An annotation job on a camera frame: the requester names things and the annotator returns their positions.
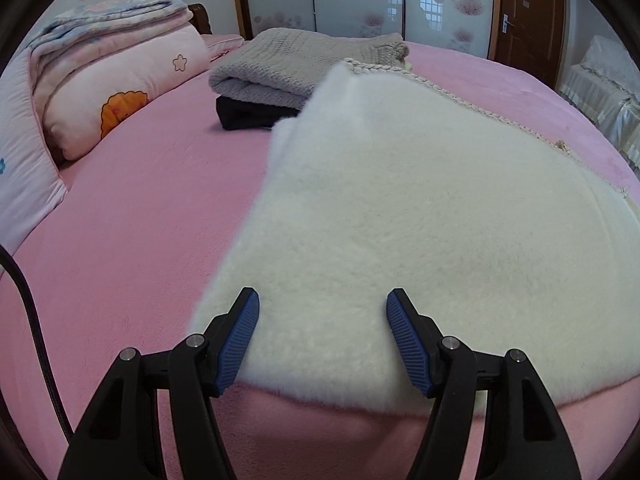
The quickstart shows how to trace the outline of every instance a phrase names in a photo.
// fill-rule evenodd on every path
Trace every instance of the ribbed blue pad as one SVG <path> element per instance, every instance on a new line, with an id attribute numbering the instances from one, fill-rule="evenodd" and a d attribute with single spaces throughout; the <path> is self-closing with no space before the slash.
<path id="1" fill-rule="evenodd" d="M 394 292 L 386 298 L 386 319 L 396 339 L 411 384 L 423 395 L 428 395 L 433 388 L 429 374 L 429 357 Z"/>
<path id="2" fill-rule="evenodd" d="M 255 325 L 258 323 L 259 315 L 260 301 L 258 300 L 258 294 L 253 291 L 244 304 L 242 312 L 236 319 L 218 355 L 216 388 L 220 395 L 225 391 L 225 388 L 231 386 L 236 380 L 244 353 L 249 346 L 251 336 L 254 334 Z"/>

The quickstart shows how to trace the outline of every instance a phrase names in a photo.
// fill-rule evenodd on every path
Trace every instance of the pink bedspread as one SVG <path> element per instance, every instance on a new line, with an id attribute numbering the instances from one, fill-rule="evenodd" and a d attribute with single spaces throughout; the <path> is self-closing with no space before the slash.
<path id="1" fill-rule="evenodd" d="M 564 140 L 640 202 L 616 150 L 549 88 L 524 73 L 412 44 L 414 72 L 469 101 Z M 202 74 L 114 129 L 63 172 L 64 202 L 17 251 L 52 368 L 76 425 L 118 352 L 172 348 L 264 177 L 270 133 L 223 132 Z M 0 388 L 34 458 L 53 479 L 66 443 L 38 367 L 26 316 L 0 281 Z M 161 423 L 170 478 L 179 478 L 166 396 Z M 401 480 L 425 420 L 301 404 L 245 385 L 214 402 L 239 480 Z M 616 456 L 640 415 L 640 378 L 561 410 L 584 480 Z M 474 423 L 463 479 L 474 476 Z"/>

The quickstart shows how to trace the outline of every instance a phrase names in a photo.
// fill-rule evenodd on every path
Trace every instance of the black cloth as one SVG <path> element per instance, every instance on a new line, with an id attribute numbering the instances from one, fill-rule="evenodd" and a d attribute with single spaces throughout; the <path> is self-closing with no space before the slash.
<path id="1" fill-rule="evenodd" d="M 300 113 L 295 108 L 236 101 L 222 95 L 216 99 L 216 111 L 225 130 L 271 128 L 280 119 Z"/>

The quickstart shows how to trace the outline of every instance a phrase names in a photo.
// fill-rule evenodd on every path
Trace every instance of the door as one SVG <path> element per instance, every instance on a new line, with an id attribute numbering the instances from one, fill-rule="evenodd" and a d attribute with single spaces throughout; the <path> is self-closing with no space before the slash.
<path id="1" fill-rule="evenodd" d="M 564 0 L 502 0 L 495 60 L 554 88 L 563 35 Z"/>

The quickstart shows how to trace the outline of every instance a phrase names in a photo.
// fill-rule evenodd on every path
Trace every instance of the orange lion mane applique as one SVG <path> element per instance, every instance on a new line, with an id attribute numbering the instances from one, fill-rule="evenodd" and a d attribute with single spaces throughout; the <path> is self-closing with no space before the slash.
<path id="1" fill-rule="evenodd" d="M 109 97 L 102 105 L 100 138 L 106 137 L 118 124 L 146 106 L 148 102 L 149 97 L 144 92 L 118 92 Z"/>

